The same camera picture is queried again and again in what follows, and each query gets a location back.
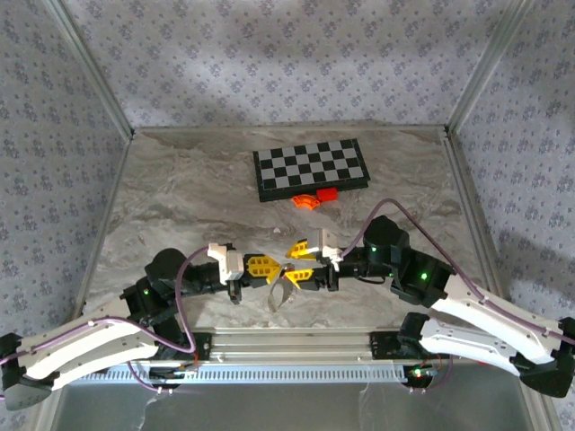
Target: wall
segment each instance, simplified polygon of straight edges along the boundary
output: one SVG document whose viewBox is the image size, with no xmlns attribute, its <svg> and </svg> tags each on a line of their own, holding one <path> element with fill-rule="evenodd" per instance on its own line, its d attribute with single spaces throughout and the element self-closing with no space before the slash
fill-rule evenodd
<svg viewBox="0 0 575 431">
<path fill-rule="evenodd" d="M 460 132 L 514 301 L 575 309 L 575 4 L 537 2 Z M 575 428 L 575 390 L 556 403 Z"/>
<path fill-rule="evenodd" d="M 445 124 L 507 0 L 66 0 L 132 127 Z"/>
<path fill-rule="evenodd" d="M 0 334 L 28 336 L 73 309 L 123 143 L 41 2 L 0 11 Z"/>
</svg>

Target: marble surface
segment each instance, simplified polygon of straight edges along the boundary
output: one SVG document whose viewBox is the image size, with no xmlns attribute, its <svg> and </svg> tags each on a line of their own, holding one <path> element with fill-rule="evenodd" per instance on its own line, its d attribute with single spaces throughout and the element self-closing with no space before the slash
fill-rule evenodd
<svg viewBox="0 0 575 431">
<path fill-rule="evenodd" d="M 342 192 L 315 211 L 289 200 L 261 203 L 252 150 L 356 137 L 372 180 L 367 189 Z M 137 133 L 123 173 L 110 228 L 87 297 L 87 307 L 109 301 L 144 275 L 163 248 L 190 254 L 208 242 L 233 242 L 243 252 L 279 261 L 310 229 L 324 227 L 347 244 L 381 198 L 396 198 L 453 253 L 477 281 L 479 265 L 435 133 L 297 128 Z M 414 248 L 433 247 L 394 207 L 384 207 L 406 229 Z M 207 261 L 204 257 L 199 262 Z M 198 327 L 398 326 L 417 307 L 402 303 L 388 285 L 341 281 L 338 293 L 292 291 L 276 312 L 270 288 L 245 288 L 240 305 L 226 293 L 187 298 Z"/>
</svg>

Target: checkerboard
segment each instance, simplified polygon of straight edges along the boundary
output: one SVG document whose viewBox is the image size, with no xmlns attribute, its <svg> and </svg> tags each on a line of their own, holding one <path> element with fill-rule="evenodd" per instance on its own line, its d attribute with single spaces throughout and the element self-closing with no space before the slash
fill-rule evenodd
<svg viewBox="0 0 575 431">
<path fill-rule="evenodd" d="M 314 194 L 318 189 L 367 187 L 357 139 L 253 152 L 260 201 Z"/>
</svg>

